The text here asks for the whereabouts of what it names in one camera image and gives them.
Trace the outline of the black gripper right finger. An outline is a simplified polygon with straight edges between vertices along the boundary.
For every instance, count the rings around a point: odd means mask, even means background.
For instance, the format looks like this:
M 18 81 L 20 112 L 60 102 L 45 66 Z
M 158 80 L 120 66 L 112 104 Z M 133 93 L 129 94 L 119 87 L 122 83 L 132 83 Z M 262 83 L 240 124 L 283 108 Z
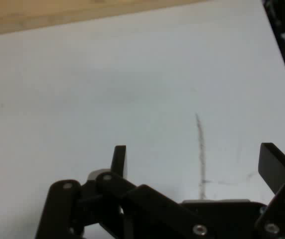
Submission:
M 274 197 L 256 221 L 261 239 L 285 239 L 285 155 L 273 143 L 260 146 L 258 172 Z

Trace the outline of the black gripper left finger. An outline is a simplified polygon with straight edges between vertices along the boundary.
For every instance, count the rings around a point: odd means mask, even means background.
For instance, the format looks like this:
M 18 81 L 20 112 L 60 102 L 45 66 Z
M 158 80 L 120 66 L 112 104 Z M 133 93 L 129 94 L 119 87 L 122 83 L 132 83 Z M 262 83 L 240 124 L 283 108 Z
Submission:
M 126 147 L 114 149 L 111 167 L 86 183 L 61 180 L 48 191 L 38 239 L 81 239 L 99 224 L 116 239 L 212 239 L 209 222 L 147 185 L 125 178 Z

